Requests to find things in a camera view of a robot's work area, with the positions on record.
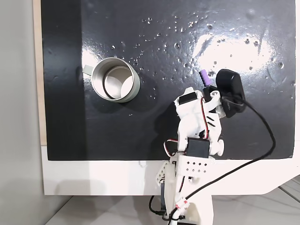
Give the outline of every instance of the electrical cable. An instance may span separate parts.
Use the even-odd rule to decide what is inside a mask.
[[[253,159],[253,160],[251,160],[251,161],[249,161],[249,162],[246,162],[246,163],[244,163],[244,164],[242,164],[242,165],[240,165],[240,166],[238,166],[237,168],[235,168],[235,169],[233,169],[233,170],[231,170],[231,171],[229,171],[229,172],[227,172],[227,173],[225,173],[224,175],[222,175],[222,176],[220,176],[220,177],[218,177],[218,178],[216,178],[215,180],[213,180],[213,181],[211,181],[211,182],[208,182],[207,184],[205,184],[205,185],[203,185],[202,187],[200,187],[200,188],[198,188],[197,190],[195,190],[194,192],[192,192],[191,194],[189,194],[187,197],[186,197],[186,199],[189,199],[189,198],[191,198],[193,195],[195,195],[195,194],[197,194],[199,191],[201,191],[202,189],[204,189],[204,188],[206,188],[207,186],[209,186],[209,185],[212,185],[212,184],[214,184],[214,183],[216,183],[216,182],[218,182],[219,180],[221,180],[221,179],[223,179],[224,177],[226,177],[226,176],[228,176],[228,175],[230,175],[230,174],[232,174],[232,173],[234,173],[234,172],[236,172],[236,171],[238,171],[238,170],[240,170],[241,168],[243,168],[243,167],[245,167],[245,166],[247,166],[247,165],[250,165],[250,164],[252,164],[252,163],[255,163],[255,162],[257,162],[257,161],[259,161],[259,160],[261,160],[261,159],[264,159],[264,158],[266,158],[267,156],[269,156],[270,154],[272,154],[272,152],[274,151],[274,149],[275,149],[275,147],[276,147],[276,139],[275,139],[275,137],[274,137],[274,134],[273,134],[273,132],[272,132],[272,130],[271,130],[271,128],[270,128],[270,126],[269,126],[269,124],[267,123],[267,121],[266,121],[266,119],[249,103],[249,102],[247,102],[246,100],[244,100],[244,99],[242,99],[242,98],[240,98],[240,97],[235,97],[235,96],[231,96],[230,97],[230,99],[231,100],[237,100],[237,101],[240,101],[240,102],[242,102],[242,103],[244,103],[246,106],[248,106],[260,119],[261,119],[261,121],[263,122],[263,124],[265,125],[265,127],[267,128],[267,130],[268,130],[268,132],[269,132],[269,134],[270,134],[270,137],[271,137],[271,140],[272,140],[272,146],[271,146],[271,148],[270,148],[270,150],[268,150],[265,154],[263,154],[262,156],[260,156],[260,157],[258,157],[258,158],[255,158],[255,159]],[[173,215],[174,215],[174,213],[177,211],[177,208],[175,208],[175,209],[173,209],[172,211],[171,211],[171,213],[170,213],[170,216],[169,216],[169,223],[168,223],[168,225],[170,225],[170,223],[171,223],[171,220],[174,220],[173,219]]]
[[[176,143],[177,143],[177,142],[178,142],[178,140],[176,140],[176,139],[168,139],[168,140],[166,140],[166,141],[164,142],[164,149],[165,149],[165,153],[167,154],[167,156],[168,156],[168,157],[170,157],[170,158],[171,158],[172,156],[174,156],[174,155],[175,155],[175,153],[174,153],[174,154],[172,154],[172,155],[169,153],[169,151],[168,151],[168,149],[167,149],[167,146],[166,146],[166,143],[167,143],[167,142],[176,142]]]
[[[159,215],[159,216],[164,216],[165,215],[165,211],[156,211],[154,209],[152,209],[152,200],[154,198],[154,195],[151,196],[150,198],[150,201],[149,201],[149,209],[151,212],[155,213],[156,215]]]
[[[201,110],[202,110],[203,120],[204,120],[204,123],[205,123],[205,139],[208,139],[208,125],[207,125],[206,117],[205,117],[205,113],[204,113],[203,100],[204,100],[204,97],[202,97],[201,100],[200,100],[201,101]]]
[[[286,193],[288,196],[290,196],[292,199],[294,199],[295,201],[297,201],[298,203],[300,203],[300,200],[298,198],[296,198],[294,195],[292,195],[290,192],[288,192],[287,190],[285,190],[283,187],[279,186],[278,187],[280,190],[282,190],[284,193]]]
[[[181,192],[181,190],[182,190],[182,187],[183,187],[183,182],[184,182],[184,178],[185,178],[186,176],[183,176],[183,178],[182,178],[182,182],[181,182],[181,186],[180,186],[180,188],[179,188],[179,192]]]

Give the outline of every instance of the metal cup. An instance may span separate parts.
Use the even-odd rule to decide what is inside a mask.
[[[95,92],[111,102],[128,102],[139,92],[141,83],[131,65],[118,58],[106,58],[95,67],[86,65]]]

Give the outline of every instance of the water droplet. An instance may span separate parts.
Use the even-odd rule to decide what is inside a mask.
[[[252,19],[252,18],[254,18],[254,16],[255,16],[255,10],[254,9],[249,9],[248,11],[247,11],[247,14],[246,14],[246,16],[249,18],[249,19]]]
[[[279,68],[282,69],[284,66],[285,66],[285,65],[283,64],[283,62],[279,62],[279,63],[278,63],[278,67],[279,67]]]

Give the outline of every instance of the black cable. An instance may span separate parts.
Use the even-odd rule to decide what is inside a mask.
[[[181,190],[182,190],[182,187],[183,187],[183,182],[184,182],[184,178],[185,178],[186,176],[183,176],[183,178],[182,178],[182,182],[181,182],[181,186],[180,186],[180,188],[179,188],[179,192],[181,192]]]
[[[244,99],[241,99],[240,97],[235,97],[235,96],[231,96],[231,97],[223,97],[222,98],[223,100],[229,100],[229,99],[231,99],[231,100],[237,100],[237,101],[239,101],[239,102],[242,102],[242,103],[244,103],[246,106],[248,106],[253,112],[255,112],[255,114],[261,119],[261,121],[263,122],[263,124],[265,125],[265,127],[267,128],[267,130],[268,130],[268,132],[269,132],[269,134],[270,134],[270,137],[271,137],[271,140],[272,140],[272,142],[273,142],[273,144],[272,144],[272,147],[270,148],[270,150],[268,151],[268,152],[266,152],[265,154],[263,154],[262,156],[260,156],[260,157],[258,157],[258,158],[255,158],[255,159],[253,159],[253,160],[251,160],[251,161],[249,161],[249,162],[246,162],[246,163],[244,163],[243,165],[240,165],[239,167],[237,167],[237,168],[235,168],[235,169],[233,169],[233,170],[231,170],[231,171],[229,171],[229,172],[227,172],[227,173],[225,173],[224,175],[222,175],[222,176],[220,176],[220,177],[218,177],[218,178],[216,178],[215,180],[213,180],[213,181],[211,181],[211,182],[209,182],[209,183],[207,183],[207,184],[205,184],[205,185],[203,185],[202,187],[200,187],[200,188],[198,188],[197,190],[195,190],[194,192],[192,192],[191,194],[189,194],[187,197],[186,197],[186,199],[189,199],[190,197],[192,197],[193,195],[195,195],[196,193],[198,193],[199,191],[201,191],[202,189],[204,189],[204,188],[206,188],[207,186],[209,186],[209,185],[211,185],[211,184],[214,184],[214,183],[216,183],[216,182],[218,182],[219,180],[221,180],[221,179],[223,179],[224,177],[226,177],[226,176],[228,176],[228,175],[230,175],[230,174],[232,174],[232,173],[234,173],[234,172],[236,172],[237,170],[239,170],[239,169],[241,169],[241,168],[243,168],[243,167],[245,167],[245,166],[247,166],[247,165],[249,165],[249,164],[252,164],[252,163],[255,163],[255,162],[257,162],[257,161],[259,161],[259,160],[261,160],[261,159],[264,159],[264,158],[266,158],[267,156],[269,156],[270,154],[272,154],[272,152],[273,152],[273,150],[275,149],[275,147],[276,147],[276,139],[275,139],[275,137],[274,137],[274,134],[273,134],[273,132],[272,132],[272,130],[271,130],[271,128],[270,128],[270,126],[269,126],[269,124],[267,123],[267,121],[266,121],[266,119],[249,103],[249,102],[247,102],[246,100],[244,100]],[[170,213],[170,216],[169,216],[169,223],[168,223],[168,225],[171,223],[171,220],[173,220],[173,215],[174,215],[174,213],[177,211],[177,208],[175,208],[175,209],[173,209],[172,211],[171,211],[171,213]]]
[[[153,209],[152,209],[152,206],[151,206],[151,205],[152,205],[152,200],[153,200],[153,198],[154,198],[154,195],[151,196],[150,201],[149,201],[149,209],[150,209],[150,211],[153,212],[153,213],[155,213],[156,215],[164,216],[165,211],[156,211],[156,210],[153,210]]]
[[[278,187],[280,190],[282,190],[284,193],[286,193],[288,196],[290,196],[292,199],[294,199],[295,201],[300,203],[300,200],[298,198],[296,198],[295,196],[293,196],[290,192],[288,192],[287,190],[285,190],[283,187],[279,186]]]

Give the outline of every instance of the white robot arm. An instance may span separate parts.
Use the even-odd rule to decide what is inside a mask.
[[[180,97],[194,93],[194,100],[181,103]],[[220,93],[211,92],[211,100],[205,103],[203,94],[199,90],[189,87],[184,94],[174,101],[176,112],[180,117],[178,126],[178,151],[185,151],[188,146],[188,138],[200,138],[210,141],[210,155],[216,153],[221,156],[224,151],[224,142],[219,140],[221,134],[220,118],[225,116],[220,101]]]

